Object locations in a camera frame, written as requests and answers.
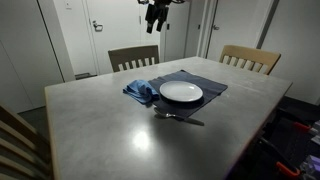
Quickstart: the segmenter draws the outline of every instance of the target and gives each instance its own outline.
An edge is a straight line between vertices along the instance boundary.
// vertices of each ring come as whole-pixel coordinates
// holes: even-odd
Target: table
[[[158,119],[122,93],[136,79],[184,69],[228,85],[191,117]],[[223,179],[291,82],[198,57],[45,88],[57,179]]]

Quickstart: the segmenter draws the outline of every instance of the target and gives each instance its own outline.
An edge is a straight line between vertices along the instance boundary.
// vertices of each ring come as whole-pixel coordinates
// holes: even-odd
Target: door handle
[[[217,30],[220,29],[220,27],[218,27],[218,26],[216,26],[216,25],[214,24],[214,25],[212,26],[212,29],[217,31]]]
[[[94,30],[97,31],[97,32],[100,32],[103,30],[103,25],[101,24],[98,24],[97,21],[92,21],[92,24],[93,24],[93,27],[94,27]]]

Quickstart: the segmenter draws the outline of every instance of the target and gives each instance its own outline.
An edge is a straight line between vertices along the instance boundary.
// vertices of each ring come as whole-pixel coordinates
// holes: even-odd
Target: blue napkin
[[[145,80],[135,80],[123,89],[123,93],[133,97],[141,104],[159,99],[157,91]]]

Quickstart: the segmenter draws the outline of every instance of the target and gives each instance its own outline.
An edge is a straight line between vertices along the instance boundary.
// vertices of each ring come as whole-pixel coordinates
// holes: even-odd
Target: chair back
[[[141,66],[159,64],[157,45],[138,46],[123,49],[109,50],[109,57],[114,72],[139,68]]]
[[[0,106],[0,179],[49,179],[50,145],[35,128]]]
[[[219,62],[269,75],[280,57],[279,53],[225,45]]]

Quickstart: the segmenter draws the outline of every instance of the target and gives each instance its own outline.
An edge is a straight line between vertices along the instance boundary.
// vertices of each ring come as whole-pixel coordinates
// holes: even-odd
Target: white plate
[[[200,99],[202,90],[195,84],[184,81],[169,81],[160,86],[160,93],[173,101],[192,102]]]

